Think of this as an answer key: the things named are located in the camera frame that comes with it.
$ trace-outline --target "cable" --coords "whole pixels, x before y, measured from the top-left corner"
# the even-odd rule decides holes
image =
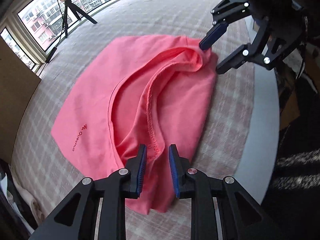
[[[59,6],[59,11],[61,13],[61,17],[62,17],[62,29],[61,29],[61,34],[60,34],[60,38],[59,38],[59,41],[58,41],[58,44],[55,46],[55,47],[58,47],[60,41],[61,41],[61,36],[62,36],[62,33],[63,31],[66,29],[66,26],[64,25],[64,16],[63,16],[63,13],[61,11],[61,7],[60,7],[60,3],[59,3],[59,0],[57,0],[58,2],[58,6]]]
[[[50,51],[49,55],[47,56],[47,58],[45,60],[45,63],[47,63],[47,64],[51,61],[51,58],[53,57],[53,54],[57,51],[57,47],[58,47],[58,45],[60,44],[60,41],[61,41],[62,33],[66,29],[65,22],[64,22],[64,16],[63,16],[63,13],[61,11],[59,0],[57,0],[57,3],[58,3],[58,6],[59,6],[59,11],[61,13],[62,28],[61,28],[61,34],[60,34],[59,41],[58,41],[57,45],[52,48],[52,50]]]
[[[302,61],[301,61],[301,66],[300,66],[300,69],[299,69],[298,74],[296,76],[296,79],[295,79],[294,84],[292,86],[292,89],[290,91],[288,100],[289,100],[291,94],[293,93],[293,90],[294,90],[294,88],[296,86],[298,78],[301,76],[301,74],[302,74],[302,72],[303,72],[303,70],[305,68],[306,50],[307,50],[307,42],[308,42],[308,17],[305,15],[303,17],[303,19],[304,19],[304,24],[305,24],[305,40],[303,41],[303,44],[299,46],[300,54],[301,54],[301,57],[302,57]],[[281,116],[283,110],[285,109],[288,100],[286,101],[286,103],[284,105],[284,108],[281,110],[280,116]]]

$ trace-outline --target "metal screw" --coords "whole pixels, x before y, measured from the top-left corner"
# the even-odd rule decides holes
[[[83,180],[82,180],[82,184],[83,185],[88,185],[88,184],[90,184],[91,183],[91,179],[90,178],[84,178]]]
[[[242,51],[242,55],[243,56],[247,56],[249,54],[249,51],[247,49],[245,49],[244,51]]]
[[[226,177],[224,180],[228,184],[232,184],[235,182],[235,179],[233,177]]]
[[[188,173],[189,174],[196,174],[198,171],[197,171],[197,169],[195,169],[195,168],[190,168],[190,169],[188,169]]]
[[[120,175],[126,175],[129,171],[127,169],[121,169],[119,170]]]
[[[265,58],[263,59],[263,62],[264,62],[265,64],[269,64],[269,63],[270,63],[270,58],[265,57]]]

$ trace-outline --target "building facade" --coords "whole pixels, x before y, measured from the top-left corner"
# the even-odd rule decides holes
[[[109,0],[71,1],[85,12],[90,12]],[[64,4],[60,1],[59,4],[63,13]],[[44,50],[46,50],[61,33],[62,15],[57,0],[33,0],[18,15],[31,35]],[[76,16],[68,10],[68,24],[70,25],[76,21]]]

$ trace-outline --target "glass window pane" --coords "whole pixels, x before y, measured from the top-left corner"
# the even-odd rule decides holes
[[[109,0],[71,1],[88,13]],[[64,4],[60,0],[59,4],[63,13]],[[18,16],[42,49],[46,50],[53,41],[59,38],[62,29],[62,16],[57,0],[33,0],[18,13]],[[68,10],[68,23],[71,25],[76,21],[76,16]],[[42,33],[44,32],[48,37],[45,40],[42,38]]]
[[[32,68],[35,63],[23,52],[19,45],[14,41],[7,29],[1,32],[1,37],[4,39],[5,43],[12,49],[12,51],[26,64],[29,68]]]
[[[59,0],[59,4],[63,13],[64,3]],[[43,50],[46,50],[61,34],[62,15],[57,0],[33,0],[18,13],[18,16]],[[72,24],[76,21],[76,16],[68,10],[68,22]],[[43,32],[47,35],[45,40],[39,38]]]

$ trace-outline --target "black fabric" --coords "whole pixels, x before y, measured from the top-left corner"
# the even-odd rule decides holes
[[[17,191],[17,189],[13,183],[13,179],[12,179],[12,175],[11,175],[11,172],[9,169],[9,165],[2,159],[0,159],[0,170],[1,169],[3,172],[5,172],[7,174],[8,191],[12,194],[13,200],[17,204],[17,207],[18,207],[21,215],[28,222],[28,224],[34,230],[36,230],[38,228],[38,224],[37,224],[35,218],[33,217],[31,209],[30,209],[29,205],[23,200],[23,198],[21,197],[19,192]]]
[[[320,98],[303,78],[295,90],[300,116],[280,132],[261,206],[288,239],[320,239]]]
[[[0,239],[27,240],[30,233],[0,190]]]

